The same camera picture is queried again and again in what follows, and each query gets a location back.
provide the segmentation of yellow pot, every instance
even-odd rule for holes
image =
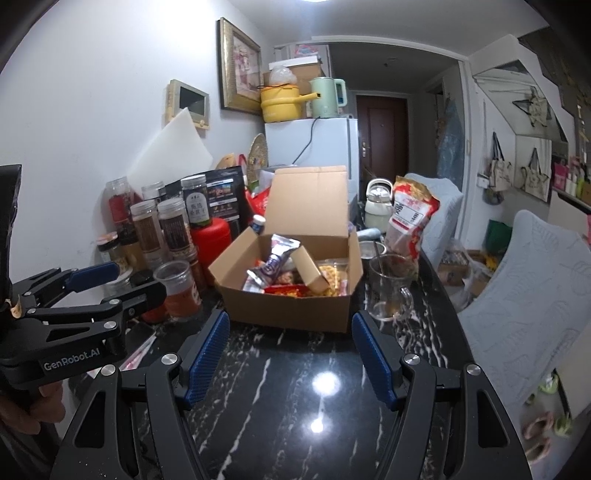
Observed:
[[[262,117],[266,123],[298,120],[300,104],[318,98],[320,94],[316,92],[300,96],[300,89],[296,85],[264,87],[261,90]]]

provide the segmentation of metal screw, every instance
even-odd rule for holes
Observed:
[[[419,357],[416,353],[407,353],[404,355],[404,361],[409,365],[416,365],[421,361],[421,357]]]
[[[117,370],[116,366],[109,364],[101,368],[100,373],[108,377],[109,375],[113,375],[115,373],[115,370]]]
[[[482,368],[480,368],[476,364],[470,364],[466,367],[466,371],[468,372],[469,375],[473,375],[474,377],[477,377],[482,372]]]
[[[176,363],[177,360],[178,357],[174,353],[167,353],[162,357],[162,363],[164,365],[172,365],[173,363]]]

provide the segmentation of canvas bag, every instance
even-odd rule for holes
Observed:
[[[546,201],[544,184],[550,177],[542,173],[540,169],[540,158],[537,148],[534,148],[534,151],[531,153],[530,164],[527,167],[521,167],[521,173],[525,179],[523,185],[525,192],[540,200]]]
[[[503,151],[496,132],[492,133],[492,161],[489,188],[495,192],[502,192],[511,187],[513,179],[513,165],[505,161]]]

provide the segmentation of light green kettle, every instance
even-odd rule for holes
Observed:
[[[341,98],[337,95],[337,85],[340,87]],[[339,107],[347,105],[347,90],[345,81],[328,77],[318,77],[310,80],[313,92],[318,92],[320,98],[312,101],[312,116],[314,118],[337,118]]]

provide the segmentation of gold picture frame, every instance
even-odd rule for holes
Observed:
[[[222,108],[260,115],[260,46],[222,17],[217,21],[217,58]]]

